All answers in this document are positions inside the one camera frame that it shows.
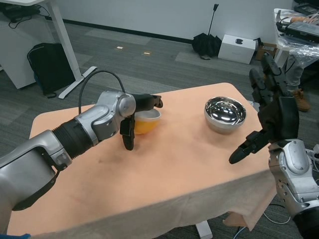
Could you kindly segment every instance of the person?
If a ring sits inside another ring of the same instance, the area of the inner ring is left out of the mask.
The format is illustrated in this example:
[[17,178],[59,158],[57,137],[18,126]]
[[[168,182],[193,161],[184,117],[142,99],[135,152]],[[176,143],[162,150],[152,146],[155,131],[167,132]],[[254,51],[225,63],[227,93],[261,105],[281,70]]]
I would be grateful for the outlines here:
[[303,72],[304,68],[302,64],[294,55],[289,55],[286,65],[287,89],[295,97],[298,109],[302,112],[307,112],[311,109],[311,106],[305,99],[303,90],[299,88]]

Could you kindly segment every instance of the reflective bowl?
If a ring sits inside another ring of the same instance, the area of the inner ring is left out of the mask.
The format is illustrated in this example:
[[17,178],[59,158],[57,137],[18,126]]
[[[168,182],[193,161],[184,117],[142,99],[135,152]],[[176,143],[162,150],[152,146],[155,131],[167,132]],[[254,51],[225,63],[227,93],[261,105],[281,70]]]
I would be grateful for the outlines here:
[[205,105],[205,118],[211,129],[227,134],[240,127],[246,119],[246,109],[229,97],[215,97]]

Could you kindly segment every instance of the brown boot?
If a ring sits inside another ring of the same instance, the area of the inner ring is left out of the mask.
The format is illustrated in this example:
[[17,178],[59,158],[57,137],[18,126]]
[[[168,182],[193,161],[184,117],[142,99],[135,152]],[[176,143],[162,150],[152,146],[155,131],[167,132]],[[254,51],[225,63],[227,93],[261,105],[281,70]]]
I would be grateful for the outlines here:
[[311,106],[308,103],[308,101],[304,98],[304,92],[301,89],[294,91],[293,95],[296,99],[298,110],[302,112],[307,112],[310,110]]

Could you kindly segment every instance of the white wall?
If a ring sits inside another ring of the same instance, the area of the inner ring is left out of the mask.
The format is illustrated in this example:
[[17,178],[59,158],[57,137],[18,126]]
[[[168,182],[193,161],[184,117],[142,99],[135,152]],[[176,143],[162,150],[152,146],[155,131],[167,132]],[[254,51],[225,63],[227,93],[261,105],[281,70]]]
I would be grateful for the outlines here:
[[213,5],[219,3],[212,34],[274,42],[274,8],[291,8],[293,0],[59,0],[64,19],[192,39],[209,29]]

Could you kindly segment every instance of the small object on floor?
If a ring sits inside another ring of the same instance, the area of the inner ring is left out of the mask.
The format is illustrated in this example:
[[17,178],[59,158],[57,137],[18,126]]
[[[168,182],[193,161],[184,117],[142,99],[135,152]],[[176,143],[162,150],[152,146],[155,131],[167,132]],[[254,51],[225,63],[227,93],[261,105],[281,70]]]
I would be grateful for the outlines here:
[[301,89],[298,89],[293,92],[293,95],[296,99],[298,110],[302,112],[308,112],[311,109],[310,104],[305,99],[304,92]]
[[156,109],[135,113],[135,134],[151,132],[159,124],[160,118],[161,113]]
[[151,54],[152,54],[152,52],[150,52],[150,51],[143,52],[143,55],[145,55],[145,56],[150,56]]
[[208,225],[207,221],[196,224],[196,229],[200,239],[212,239],[213,233]]

